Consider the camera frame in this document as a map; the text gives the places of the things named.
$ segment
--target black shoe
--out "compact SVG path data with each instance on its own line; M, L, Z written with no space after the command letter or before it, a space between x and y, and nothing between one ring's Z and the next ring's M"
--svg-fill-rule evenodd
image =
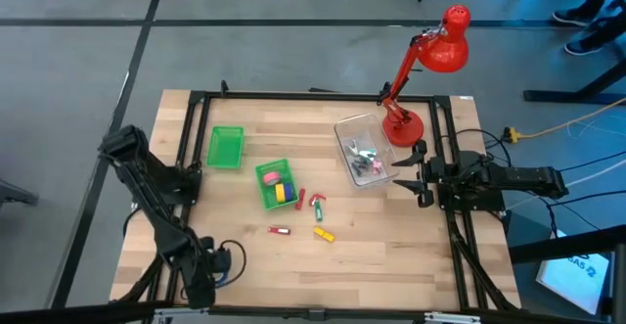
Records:
M594 20L593 17L581 17L578 15L577 9L554 11L552 13L552 18L557 20L557 22L576 24L580 26L587 26Z
M585 48L580 41L572 41L570 43L565 44L563 49L570 55L574 56L585 56L589 54L593 54L595 52L599 52L602 50L602 45L595 48Z

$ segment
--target yellow cable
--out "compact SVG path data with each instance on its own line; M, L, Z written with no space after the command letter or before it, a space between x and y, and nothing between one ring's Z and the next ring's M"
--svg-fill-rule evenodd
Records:
M566 123L560 124L560 125L558 125L556 127L552 127L552 128L548 128L548 129L542 130L541 132L538 132L538 133L522 134L522 133L518 132L517 135L516 135L517 139L521 139L521 138L523 138L523 139L537 138L537 137L539 137L541 135L544 135L544 134L547 134L547 133L551 133L551 132L554 132L554 131L559 130L561 128L567 127L571 123L575 123L575 122L578 122L579 120L583 120L585 118L589 118L591 116L595 116L595 115L597 115L599 113L603 113L606 110L608 110L608 109L610 109L610 108L612 108L614 106L617 106L617 105L619 105L619 104L621 104L621 103L623 103L625 101L626 101L626 98L619 99L618 101L616 101L616 102L614 102L612 104L609 104L609 105L607 105L607 106L605 106L605 107L603 107L603 108L601 108L599 110L596 110L596 111L594 111L594 112L592 112L590 114L586 114L584 116L580 116L579 118L575 118L575 119L569 120Z

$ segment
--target lamp shade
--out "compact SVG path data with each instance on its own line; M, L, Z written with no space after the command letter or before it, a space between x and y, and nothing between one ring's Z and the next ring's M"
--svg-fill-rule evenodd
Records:
M453 72L468 61L468 42L465 32L470 25L470 10L463 5L450 7L443 16L445 31L421 45L418 60L427 69Z

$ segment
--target red desk lamp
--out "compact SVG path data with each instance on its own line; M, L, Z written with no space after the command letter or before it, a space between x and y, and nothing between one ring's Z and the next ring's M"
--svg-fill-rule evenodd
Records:
M398 106L396 98L409 80L409 72L416 59L427 69L437 72L453 72L468 61L468 43L464 37L470 25L470 10L462 5L450 7L443 15L437 30L427 30L411 39L400 70L393 83L384 84L378 105L383 104L387 116L382 129L389 142L398 147L414 145L424 134L424 124L419 116Z

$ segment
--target green plastic box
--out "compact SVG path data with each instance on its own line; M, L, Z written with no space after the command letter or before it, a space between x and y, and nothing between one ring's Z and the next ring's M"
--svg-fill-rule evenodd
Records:
M292 201L284 202L279 204L276 201L276 189L274 186L266 186L263 183L263 176L266 173L276 171L281 174L281 183L290 183L293 187L293 195L295 199ZM293 182L293 176L291 175L290 164L287 162L287 159L282 159L275 162L268 162L263 165L259 165L256 167L256 181L258 182L259 189L261 191L261 199L263 200L263 206L266 210L271 210L274 208L280 208L288 205L292 205L297 202L298 193L297 188L295 187L295 183Z
M244 150L244 128L214 126L206 164L215 168L239 168Z

